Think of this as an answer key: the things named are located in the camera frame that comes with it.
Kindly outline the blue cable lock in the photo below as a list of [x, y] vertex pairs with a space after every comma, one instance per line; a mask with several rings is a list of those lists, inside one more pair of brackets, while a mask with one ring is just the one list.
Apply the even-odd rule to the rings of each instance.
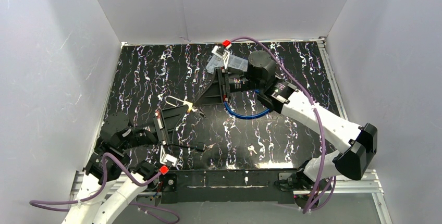
[[242, 120], [253, 120], [268, 115], [272, 111], [257, 99], [259, 91], [248, 90], [234, 93], [228, 101], [224, 102], [226, 112], [236, 119]]

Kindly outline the black cable padlock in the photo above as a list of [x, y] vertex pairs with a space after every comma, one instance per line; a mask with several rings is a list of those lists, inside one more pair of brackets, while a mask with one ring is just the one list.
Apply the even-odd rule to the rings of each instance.
[[177, 147], [183, 147], [183, 148], [190, 148], [190, 149], [196, 150], [198, 152], [204, 152], [204, 150], [206, 148], [206, 145], [204, 142], [195, 142], [195, 143], [186, 144], [186, 143], [179, 143], [179, 142], [162, 141], [161, 144], [164, 146], [177, 146]]

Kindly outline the small brass padlock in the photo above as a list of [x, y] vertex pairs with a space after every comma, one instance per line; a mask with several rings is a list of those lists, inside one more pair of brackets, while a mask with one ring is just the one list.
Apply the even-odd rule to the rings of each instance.
[[168, 95], [165, 97], [165, 102], [166, 102], [166, 104], [168, 104], [172, 107], [187, 105], [188, 106], [188, 110], [187, 110], [188, 113], [190, 113], [193, 110], [193, 104], [191, 102], [178, 99], [178, 98], [171, 96], [171, 95]]

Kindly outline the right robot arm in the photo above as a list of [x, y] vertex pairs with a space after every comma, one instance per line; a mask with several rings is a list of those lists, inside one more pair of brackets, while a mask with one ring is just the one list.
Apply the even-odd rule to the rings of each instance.
[[331, 143], [335, 151], [312, 158], [298, 168], [297, 178], [312, 183], [334, 176], [361, 180], [377, 153], [377, 128], [347, 121], [316, 104], [301, 85], [276, 74], [277, 62], [267, 51], [253, 51], [246, 71], [217, 67], [197, 106], [228, 105], [231, 94], [258, 90], [257, 100], [268, 110], [291, 118]]

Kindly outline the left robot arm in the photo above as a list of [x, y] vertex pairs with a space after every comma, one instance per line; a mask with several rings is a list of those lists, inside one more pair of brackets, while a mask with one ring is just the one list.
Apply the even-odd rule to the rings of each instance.
[[[188, 111], [187, 105], [158, 109], [140, 126], [123, 112], [109, 115], [63, 222], [112, 223], [139, 193], [177, 165], [178, 159], [165, 147], [172, 145], [171, 135]], [[131, 166], [125, 151], [147, 145], [160, 145], [160, 165], [144, 160]]]

